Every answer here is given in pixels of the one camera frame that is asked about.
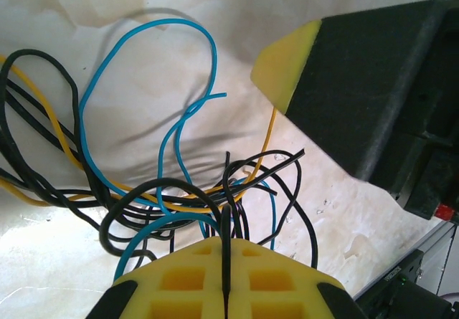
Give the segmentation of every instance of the blue wire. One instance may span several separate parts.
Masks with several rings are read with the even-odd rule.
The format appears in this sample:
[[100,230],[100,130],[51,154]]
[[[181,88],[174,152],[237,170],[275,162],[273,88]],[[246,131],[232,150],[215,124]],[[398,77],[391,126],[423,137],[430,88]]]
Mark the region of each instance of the blue wire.
[[[116,53],[119,51],[119,49],[123,46],[123,44],[126,43],[126,41],[128,41],[128,39],[130,39],[132,36],[136,35],[139,32],[142,32],[143,30],[149,29],[151,27],[157,27],[159,25],[164,25],[164,24],[182,24],[182,25],[187,25],[189,27],[193,27],[193,28],[199,30],[209,40],[209,43],[210,43],[211,48],[212,48],[212,68],[211,68],[211,72],[210,72],[210,76],[209,76],[209,85],[207,87],[206,94],[205,94],[205,96],[203,98],[201,98],[200,100],[197,100],[195,103],[191,104],[186,109],[184,116],[178,122],[179,124],[174,125],[176,127],[176,129],[180,128],[180,133],[181,133],[181,129],[183,129],[183,124],[185,123],[185,121],[187,119],[189,119],[191,116],[193,116],[201,108],[201,106],[203,106],[203,104],[207,100],[210,100],[210,99],[213,99],[213,98],[217,98],[217,97],[226,96],[225,93],[221,93],[221,94],[218,94],[218,95],[209,95],[210,92],[212,91],[213,86],[214,86],[215,77],[216,77],[216,74],[217,74],[217,46],[215,45],[215,42],[212,39],[212,36],[210,35],[210,33],[204,27],[201,27],[200,25],[198,25],[198,24],[196,24],[194,22],[185,20],[185,19],[160,19],[160,20],[157,20],[157,21],[154,21],[154,22],[149,22],[149,23],[140,25],[139,27],[136,27],[135,29],[130,30],[128,33],[126,33],[124,36],[122,36],[121,39],[112,48],[112,50],[108,53],[107,57],[102,61],[102,63],[100,64],[99,68],[96,70],[93,78],[90,81],[90,84],[88,85],[88,87],[86,89],[85,94],[83,95],[83,97],[82,97],[82,99],[80,101],[80,120],[81,120],[80,136],[81,136],[81,144],[82,144],[83,154],[84,154],[84,156],[85,156],[85,158],[87,160],[87,163],[88,163],[89,167],[93,170],[94,174],[109,189],[113,190],[117,194],[120,194],[121,196],[124,196],[126,193],[124,191],[122,191],[121,189],[119,189],[114,184],[112,184],[102,174],[100,169],[95,165],[95,162],[94,162],[92,156],[90,155],[89,148],[87,146],[85,124],[84,124],[84,120],[83,120],[84,110],[85,110],[87,101],[89,100],[91,94],[93,93],[93,90],[94,90],[95,86],[97,85],[98,80],[100,79],[100,76],[102,75],[103,71],[108,66],[108,64],[110,63],[112,58],[116,55]],[[169,138],[170,138],[170,136],[169,137],[166,136],[161,145],[165,147],[166,144],[164,142],[165,141],[167,142],[167,140]],[[158,161],[158,173],[162,174],[162,166],[163,166],[163,160],[160,159]],[[145,205],[148,205],[148,206],[154,206],[154,207],[158,207],[159,206],[161,208],[161,210],[163,210],[165,213],[169,213],[170,214],[170,212],[167,211],[166,207],[164,206],[164,203],[162,202],[161,191],[159,191],[159,193],[160,193],[159,197],[161,199],[158,200],[158,202],[159,202],[158,204],[155,204],[155,203],[152,203],[152,202],[150,202],[148,200],[140,199],[140,198],[137,198],[136,202],[141,203],[141,204],[145,204]]]
[[[246,178],[242,178],[242,179],[239,179],[239,180],[235,181],[235,185],[242,184],[245,181],[245,179]],[[260,183],[264,187],[266,187],[268,189],[271,189],[270,186],[268,185],[268,183],[266,183],[265,181],[261,181]],[[276,209],[275,209],[275,197],[274,197],[274,195],[272,193],[270,193],[270,198],[271,198],[271,209],[273,210],[273,224],[272,224],[271,232],[272,232],[272,234],[274,234],[278,218],[277,218]],[[272,251],[274,251],[274,244],[275,244],[275,239],[271,240],[270,248],[271,248]]]
[[128,260],[132,257],[132,254],[136,249],[137,245],[139,245],[142,242],[142,240],[144,240],[152,231],[160,229],[165,224],[186,220],[205,222],[210,226],[214,227],[216,231],[219,231],[219,227],[215,220],[211,219],[207,215],[196,213],[175,213],[172,215],[163,216],[160,219],[157,219],[156,221],[150,223],[148,226],[142,228],[140,231],[138,231],[134,238],[132,238],[132,240],[129,242],[128,246],[124,250],[123,254],[121,255],[120,260],[118,261],[113,281],[116,281],[119,277],[123,276],[126,265],[128,264]]

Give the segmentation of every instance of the yellow plastic part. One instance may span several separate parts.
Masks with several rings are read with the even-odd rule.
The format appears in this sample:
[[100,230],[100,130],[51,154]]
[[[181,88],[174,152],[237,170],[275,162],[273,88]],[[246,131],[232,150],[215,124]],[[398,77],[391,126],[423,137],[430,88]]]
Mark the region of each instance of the yellow plastic part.
[[[231,245],[229,319],[333,319],[317,284],[332,277],[243,239]],[[224,319],[222,243],[205,239],[129,272],[138,287],[121,319]]]
[[321,21],[315,20],[264,48],[250,78],[268,100],[285,114],[314,45]]

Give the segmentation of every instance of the tangled wires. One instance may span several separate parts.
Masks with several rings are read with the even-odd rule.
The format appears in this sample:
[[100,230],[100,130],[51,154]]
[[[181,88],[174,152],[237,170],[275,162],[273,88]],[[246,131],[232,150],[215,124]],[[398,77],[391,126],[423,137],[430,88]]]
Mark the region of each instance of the tangled wires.
[[[23,49],[12,53],[6,59],[4,58],[2,60],[3,66],[0,71],[0,151],[16,175],[10,174],[4,169],[0,169],[0,184],[7,191],[12,192],[29,204],[67,208],[73,214],[96,228],[99,231],[100,243],[104,249],[111,254],[121,257],[116,277],[122,275],[126,262],[130,257],[139,257],[136,267],[141,265],[144,257],[155,260],[155,254],[147,249],[147,241],[149,239],[169,240],[170,251],[173,252],[176,230],[182,227],[188,226],[194,222],[201,222],[201,230],[204,238],[215,235],[216,232],[218,233],[221,227],[221,209],[226,203],[228,203],[229,208],[231,208],[231,210],[225,212],[225,215],[231,212],[233,222],[232,236],[249,239],[250,225],[242,204],[242,196],[248,189],[263,190],[269,193],[272,201],[273,225],[271,226],[271,234],[260,241],[259,244],[267,244],[270,242],[271,248],[273,248],[274,238],[279,235],[288,212],[292,208],[295,208],[308,228],[311,237],[311,246],[313,248],[311,265],[317,267],[318,248],[316,236],[311,222],[297,202],[301,186],[301,167],[298,159],[304,152],[300,151],[293,155],[286,151],[266,150],[274,123],[275,111],[273,111],[262,153],[246,160],[233,162],[230,162],[230,155],[227,154],[227,162],[222,174],[222,179],[211,189],[203,191],[191,183],[191,178],[189,177],[179,152],[180,134],[184,128],[185,122],[190,119],[207,100],[224,97],[224,94],[211,94],[217,61],[217,53],[214,52],[214,42],[212,38],[199,25],[196,27],[193,25],[194,23],[183,22],[187,21],[183,19],[163,19],[163,21],[144,24],[135,29],[135,32],[127,33],[120,42],[117,43],[112,52],[109,53],[101,64],[99,70],[95,73],[81,103],[78,102],[78,91],[75,81],[70,77],[66,69],[50,55],[39,50]],[[190,107],[185,110],[182,118],[166,134],[158,156],[158,177],[132,189],[124,184],[108,180],[95,165],[87,147],[85,129],[82,121],[83,112],[85,104],[97,83],[97,79],[107,67],[116,51],[118,51],[123,43],[134,34],[159,24],[185,24],[203,32],[209,39],[212,47],[212,71],[204,97],[191,104]],[[72,96],[73,129],[65,127],[58,121],[46,97],[19,68],[14,66],[14,62],[18,58],[26,56],[38,57],[48,61],[65,79]],[[33,92],[34,96],[30,95],[24,88],[12,81],[9,78],[10,72],[14,72],[24,85]],[[22,157],[9,130],[5,113],[5,104],[8,104],[25,122],[35,129],[43,138],[49,141],[55,148],[65,153],[68,159],[84,172],[88,183],[88,190],[57,189],[44,176],[30,167]],[[48,130],[48,128],[41,124],[39,120],[26,109],[25,105],[33,106],[40,115],[49,119],[54,132]],[[177,161],[184,172],[186,181],[175,178],[163,178],[162,175],[164,149],[168,139],[173,135]],[[287,159],[272,168],[263,166],[261,164],[262,157],[272,154],[283,154]],[[289,190],[283,180],[276,174],[280,169],[292,163],[295,164],[297,170],[297,181],[293,192]],[[243,166],[251,166],[254,168],[254,171],[247,178],[232,178],[234,173]],[[289,204],[283,212],[278,224],[276,222],[274,202],[274,198],[278,194],[276,191],[270,189],[265,182],[268,178],[272,178],[279,184],[289,200]],[[170,187],[182,189],[187,192],[188,195],[169,196],[161,193],[162,189]],[[24,191],[34,193],[40,200],[29,197]],[[95,206],[102,206],[107,209],[107,214],[101,224],[98,224],[87,214],[81,212],[81,209]],[[113,221],[117,221],[122,226],[137,232],[135,237],[117,237],[109,233],[110,225]],[[119,249],[115,247],[112,242],[125,242],[128,243],[128,246],[125,249]],[[142,243],[142,247],[136,249],[137,245],[140,243]]]

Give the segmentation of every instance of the yellow wire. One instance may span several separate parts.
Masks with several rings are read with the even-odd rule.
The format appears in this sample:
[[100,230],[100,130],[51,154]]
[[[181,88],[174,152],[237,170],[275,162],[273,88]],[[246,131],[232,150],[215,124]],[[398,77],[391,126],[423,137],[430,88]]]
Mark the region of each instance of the yellow wire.
[[[0,62],[4,63],[5,61],[6,61],[5,56],[0,55]],[[58,121],[58,119],[57,119],[57,117],[55,115],[55,112],[52,109],[52,106],[50,105],[50,103],[47,101],[46,97],[42,94],[42,92],[38,89],[38,87],[27,77],[27,75],[24,72],[22,72],[17,66],[13,65],[11,67],[11,70],[14,72],[14,74],[16,74],[19,77],[19,79],[21,79],[32,90],[32,92],[37,96],[38,101],[40,101],[41,104],[43,105],[43,108],[46,111],[46,113],[48,114],[49,120],[51,121],[52,127],[53,127],[53,129],[54,129],[54,131],[56,133],[56,137],[59,140],[59,143],[62,146],[62,149],[64,150],[64,153],[67,156],[67,158],[75,166],[77,166],[80,170],[83,170],[81,162],[79,162],[73,156],[72,151],[70,150],[70,147],[69,147],[69,145],[67,143],[67,140],[65,139],[65,135],[62,132],[62,129],[60,127],[59,121]],[[270,137],[271,137],[271,133],[273,131],[275,114],[276,114],[276,109],[273,108],[273,113],[271,115],[270,124],[268,126],[268,131],[266,133],[265,142],[263,143],[262,152],[266,151],[266,149],[268,148],[268,143],[269,143],[269,140],[270,140]],[[256,176],[256,174],[258,172],[258,170],[260,169],[260,165],[262,163],[262,160],[263,160],[263,158],[259,158],[258,159],[257,165],[255,166],[255,169],[253,170],[253,172],[250,175],[250,177],[248,177],[244,181],[244,183],[247,183],[248,181],[251,181],[251,180],[254,179],[254,177]],[[117,186],[119,189],[122,189],[124,191],[130,191],[130,190],[133,189],[130,186],[118,183],[117,181],[111,181],[111,182],[112,182],[113,185]],[[44,206],[44,204],[46,204],[43,201],[37,201],[36,199],[32,199],[32,198],[28,197],[27,195],[23,194],[20,190],[16,189],[14,186],[12,186],[10,183],[2,181],[0,183],[0,185],[2,185],[6,190],[10,191],[12,194],[18,196],[19,198],[23,199],[24,201],[26,201],[29,204],[32,204],[32,205],[35,205],[35,206]],[[208,194],[208,193],[212,193],[214,191],[218,191],[218,190],[221,190],[221,189],[223,189],[222,186],[217,186],[217,187],[214,187],[212,189],[207,189],[204,192],[206,194]],[[238,194],[235,197],[235,201],[239,201],[239,199],[242,196],[244,196],[244,194],[245,194],[245,191],[243,191],[241,194]],[[81,196],[88,196],[88,195],[75,195],[75,196],[69,197],[69,199],[71,199],[73,201],[76,201],[77,199],[84,198],[84,197],[81,197]],[[153,203],[158,203],[156,197],[152,196],[150,194],[144,193],[142,195],[142,197],[144,197],[145,199],[149,199]],[[196,196],[195,195],[187,195],[187,196],[184,196],[184,198],[185,199],[193,199],[193,198],[196,198]],[[172,204],[172,203],[169,203],[169,202],[164,202],[164,206],[166,208],[168,208],[168,209],[171,209],[171,210],[185,211],[185,212],[191,212],[191,213],[209,213],[211,211],[209,208],[188,208],[188,207],[185,207],[185,206],[179,206],[179,205]]]

